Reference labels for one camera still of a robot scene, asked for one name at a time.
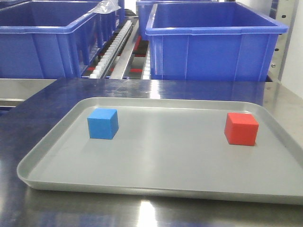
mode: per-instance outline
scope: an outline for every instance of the wall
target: wall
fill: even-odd
[[[272,0],[236,0],[269,16]]]
[[[136,0],[125,0],[125,9],[130,9],[136,13]]]
[[[282,84],[303,98],[303,0],[297,8]]]

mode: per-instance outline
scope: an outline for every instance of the blue cube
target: blue cube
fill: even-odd
[[[119,129],[116,109],[95,109],[87,118],[92,139],[113,139]]]

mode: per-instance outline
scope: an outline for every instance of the red cube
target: red cube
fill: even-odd
[[[227,113],[225,136],[229,144],[254,146],[259,123],[249,113]]]

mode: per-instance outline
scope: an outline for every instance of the plastic bag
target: plastic bag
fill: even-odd
[[[118,5],[118,0],[104,0],[100,2],[95,8],[93,8],[90,12],[108,14],[120,8],[121,7]]]

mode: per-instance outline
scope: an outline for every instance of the red part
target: red part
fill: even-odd
[[[134,51],[138,50],[140,42],[141,42],[141,36],[138,36],[137,41],[136,41],[136,43],[134,45]]]
[[[143,72],[142,69],[130,69],[129,71],[130,72]]]
[[[259,123],[249,113],[228,113],[225,136],[229,144],[254,146]]]
[[[146,54],[135,54],[134,56],[135,56],[135,57],[144,57],[144,58],[145,58],[145,57],[146,57]]]

